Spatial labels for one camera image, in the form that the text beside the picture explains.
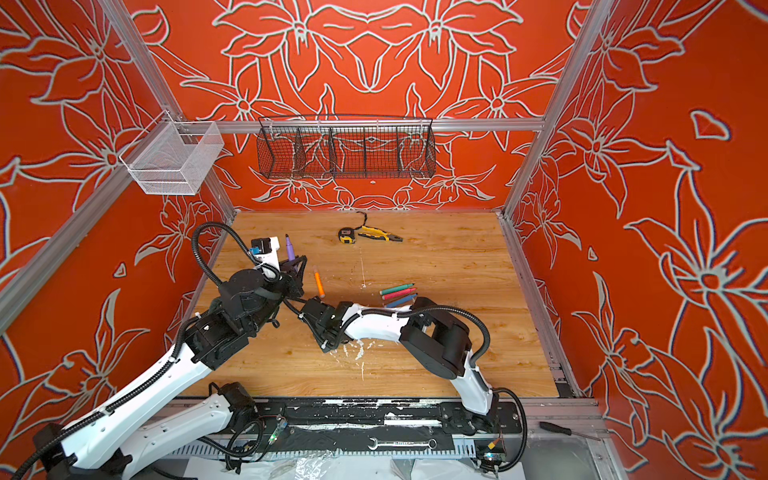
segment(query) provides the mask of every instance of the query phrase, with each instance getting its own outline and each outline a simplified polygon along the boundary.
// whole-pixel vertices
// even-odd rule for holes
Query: black wire basket
[[[432,119],[334,114],[259,118],[266,178],[429,178]]]

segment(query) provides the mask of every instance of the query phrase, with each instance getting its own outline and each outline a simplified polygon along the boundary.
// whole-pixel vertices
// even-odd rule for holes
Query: white mesh basket
[[[158,128],[144,151],[125,166],[146,194],[195,195],[224,146],[219,128],[211,122],[196,144],[185,144],[173,123]]]

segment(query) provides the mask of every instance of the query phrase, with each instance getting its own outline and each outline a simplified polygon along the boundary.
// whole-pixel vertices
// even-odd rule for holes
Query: red marker
[[[386,295],[382,295],[382,300],[389,300],[392,298],[397,298],[399,296],[408,295],[409,293],[414,293],[416,291],[416,288],[406,288],[405,290],[400,290],[399,292],[392,292],[387,293]]]

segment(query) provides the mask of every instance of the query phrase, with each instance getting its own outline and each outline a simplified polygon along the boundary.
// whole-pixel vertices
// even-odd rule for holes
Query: wooden tabletop
[[[369,212],[369,226],[405,241],[339,242],[341,227],[361,223],[362,215],[351,212],[241,213],[233,228],[247,245],[252,238],[279,237],[281,260],[288,233],[296,255],[309,257],[304,298],[317,294],[316,266],[330,305],[381,306],[380,290],[415,283],[420,296],[474,313],[491,332],[491,347],[478,365],[492,386],[520,396],[558,396],[494,213]],[[226,279],[250,267],[228,237],[214,272]],[[208,281],[197,310],[216,296]],[[287,308],[277,318],[279,329],[265,325],[248,347],[184,394],[206,396],[209,382],[240,382],[253,396],[458,396],[399,344],[364,339],[323,354]],[[482,335],[466,323],[477,349]]]

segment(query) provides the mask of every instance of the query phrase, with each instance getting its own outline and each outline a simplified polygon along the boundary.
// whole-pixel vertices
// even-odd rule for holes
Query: black screwdriver handle
[[[571,429],[566,429],[565,427],[561,427],[560,425],[555,425],[554,423],[550,422],[539,422],[538,426],[539,428],[547,430],[548,432],[564,433],[565,435],[570,435],[573,433]]]

